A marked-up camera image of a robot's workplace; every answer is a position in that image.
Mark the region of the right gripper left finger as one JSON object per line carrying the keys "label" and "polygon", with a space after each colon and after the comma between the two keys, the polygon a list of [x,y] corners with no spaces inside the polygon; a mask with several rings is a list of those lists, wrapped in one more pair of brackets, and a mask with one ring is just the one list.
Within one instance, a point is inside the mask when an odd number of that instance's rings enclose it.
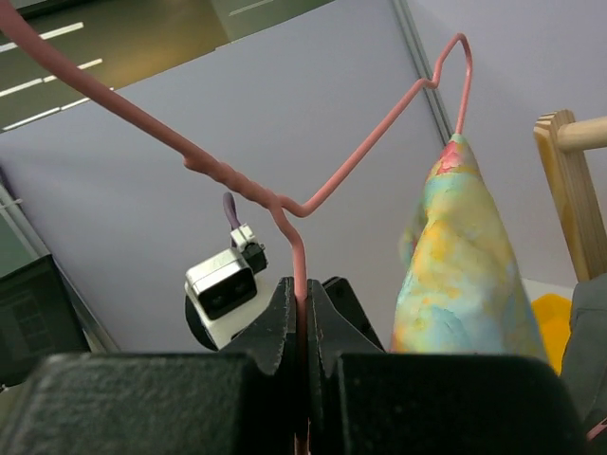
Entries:
{"label": "right gripper left finger", "polygon": [[282,277],[267,309],[218,353],[251,358],[265,375],[292,370],[297,356],[294,279]]}

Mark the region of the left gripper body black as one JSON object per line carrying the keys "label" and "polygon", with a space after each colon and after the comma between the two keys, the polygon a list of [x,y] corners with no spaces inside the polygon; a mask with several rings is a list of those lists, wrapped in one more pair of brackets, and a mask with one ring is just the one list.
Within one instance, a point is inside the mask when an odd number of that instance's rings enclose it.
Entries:
{"label": "left gripper body black", "polygon": [[363,336],[384,350],[377,333],[367,318],[350,282],[344,277],[332,277],[322,284],[336,310]]}

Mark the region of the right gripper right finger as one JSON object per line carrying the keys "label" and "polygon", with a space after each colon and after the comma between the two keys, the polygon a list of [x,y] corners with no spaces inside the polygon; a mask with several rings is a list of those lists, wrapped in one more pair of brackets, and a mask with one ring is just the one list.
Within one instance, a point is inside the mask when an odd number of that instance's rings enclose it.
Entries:
{"label": "right gripper right finger", "polygon": [[334,307],[323,282],[308,281],[308,346],[322,377],[330,377],[344,354],[384,353],[363,336]]}

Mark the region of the pastel tie-dye skirt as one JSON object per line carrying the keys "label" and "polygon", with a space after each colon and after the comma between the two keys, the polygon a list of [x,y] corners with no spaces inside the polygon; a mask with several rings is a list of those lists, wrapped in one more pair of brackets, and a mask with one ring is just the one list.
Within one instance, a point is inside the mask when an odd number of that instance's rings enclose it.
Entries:
{"label": "pastel tie-dye skirt", "polygon": [[506,228],[463,136],[432,166],[398,249],[405,276],[393,352],[547,359]]}

